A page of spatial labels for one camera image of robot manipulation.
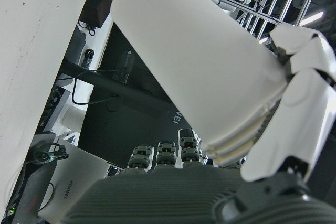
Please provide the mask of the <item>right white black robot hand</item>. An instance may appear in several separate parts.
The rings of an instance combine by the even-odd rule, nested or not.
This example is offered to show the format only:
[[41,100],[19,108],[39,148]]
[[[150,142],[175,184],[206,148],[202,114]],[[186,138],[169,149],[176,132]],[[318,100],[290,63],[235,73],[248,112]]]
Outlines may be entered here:
[[325,36],[279,26],[272,45],[288,85],[241,165],[185,161],[100,180],[63,223],[335,223],[335,208],[308,187],[335,126],[335,54]]

